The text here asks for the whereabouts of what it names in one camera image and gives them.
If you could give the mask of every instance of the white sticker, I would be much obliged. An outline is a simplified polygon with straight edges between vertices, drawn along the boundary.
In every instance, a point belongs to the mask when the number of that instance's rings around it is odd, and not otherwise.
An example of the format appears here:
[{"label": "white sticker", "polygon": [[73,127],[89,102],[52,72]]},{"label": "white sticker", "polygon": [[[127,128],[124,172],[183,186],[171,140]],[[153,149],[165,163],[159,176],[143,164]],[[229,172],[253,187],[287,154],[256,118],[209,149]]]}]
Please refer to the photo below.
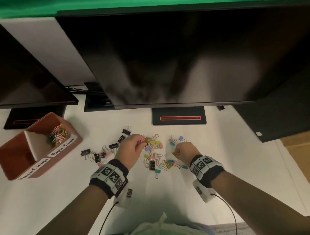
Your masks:
[{"label": "white sticker", "polygon": [[38,161],[36,164],[32,166],[31,169],[26,171],[24,174],[22,174],[19,177],[19,180],[26,179],[29,176],[31,176],[34,172],[36,172],[41,166],[43,166],[45,163],[47,163],[50,160],[50,158],[42,158],[40,161]]},{"label": "white sticker", "polygon": [[256,134],[257,136],[262,136],[262,135],[263,135],[262,133],[260,133],[260,131],[256,132],[255,134]]},{"label": "white sticker", "polygon": [[53,152],[51,152],[48,157],[55,157],[57,156],[61,151],[63,151],[66,147],[68,147],[70,144],[72,144],[74,141],[76,141],[77,136],[74,134],[71,134],[69,139],[67,141],[63,142],[60,146],[58,146]]}]

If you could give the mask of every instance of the hand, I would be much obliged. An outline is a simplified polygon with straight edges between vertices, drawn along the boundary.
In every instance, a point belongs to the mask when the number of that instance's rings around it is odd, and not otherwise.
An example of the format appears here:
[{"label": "hand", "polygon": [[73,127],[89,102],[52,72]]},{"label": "hand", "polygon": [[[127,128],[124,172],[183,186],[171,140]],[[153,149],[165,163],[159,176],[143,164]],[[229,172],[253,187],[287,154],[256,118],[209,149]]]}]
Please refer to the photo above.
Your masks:
[{"label": "hand", "polygon": [[176,154],[175,157],[184,162],[184,164],[188,167],[194,156],[201,154],[191,142],[182,142],[177,144],[175,147],[175,153],[180,153]]},{"label": "hand", "polygon": [[146,146],[146,143],[138,144],[140,138],[142,141],[145,140],[142,135],[130,135],[127,139],[121,142],[116,153],[115,159],[118,159],[128,170],[135,165],[140,157],[143,147]]}]

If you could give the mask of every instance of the wrist band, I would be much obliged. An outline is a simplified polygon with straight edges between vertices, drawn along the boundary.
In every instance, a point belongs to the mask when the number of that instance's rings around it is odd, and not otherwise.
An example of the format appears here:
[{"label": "wrist band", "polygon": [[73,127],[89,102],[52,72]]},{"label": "wrist band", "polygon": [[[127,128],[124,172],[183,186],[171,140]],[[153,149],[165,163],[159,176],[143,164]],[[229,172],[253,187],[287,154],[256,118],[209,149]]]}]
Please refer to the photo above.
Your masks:
[{"label": "wrist band", "polygon": [[89,185],[101,188],[109,198],[117,197],[128,183],[128,169],[117,159],[104,164],[91,176]]},{"label": "wrist band", "polygon": [[192,159],[190,170],[206,188],[211,188],[211,181],[225,171],[221,163],[211,157],[202,155],[196,155]]}]

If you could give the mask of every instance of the cardboard box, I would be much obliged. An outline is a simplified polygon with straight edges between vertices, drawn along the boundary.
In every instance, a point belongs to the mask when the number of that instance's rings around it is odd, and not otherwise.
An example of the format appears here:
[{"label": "cardboard box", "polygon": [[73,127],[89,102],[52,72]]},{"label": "cardboard box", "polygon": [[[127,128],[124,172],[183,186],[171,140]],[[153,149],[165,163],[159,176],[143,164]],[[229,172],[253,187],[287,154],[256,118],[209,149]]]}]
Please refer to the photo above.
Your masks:
[{"label": "cardboard box", "polygon": [[58,125],[63,124],[68,132],[68,138],[60,145],[42,154],[38,161],[31,153],[25,132],[19,133],[14,138],[0,147],[0,165],[9,180],[22,180],[37,178],[44,174],[53,165],[82,142],[70,122],[54,113],[49,113],[28,127],[26,131],[48,135]]},{"label": "cardboard box", "polygon": [[281,138],[281,141],[310,183],[310,131]]}]

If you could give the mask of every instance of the monitor stand base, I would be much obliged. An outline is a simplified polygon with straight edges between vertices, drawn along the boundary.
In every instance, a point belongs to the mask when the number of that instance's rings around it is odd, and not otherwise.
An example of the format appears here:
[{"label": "monitor stand base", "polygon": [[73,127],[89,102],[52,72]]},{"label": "monitor stand base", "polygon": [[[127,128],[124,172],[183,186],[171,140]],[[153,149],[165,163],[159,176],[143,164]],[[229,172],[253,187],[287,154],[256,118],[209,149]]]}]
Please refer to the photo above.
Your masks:
[{"label": "monitor stand base", "polygon": [[5,130],[26,129],[48,113],[63,117],[65,108],[66,106],[45,106],[12,109],[3,128]]},{"label": "monitor stand base", "polygon": [[173,107],[152,108],[152,124],[163,125],[205,125],[207,124],[205,108]]}]

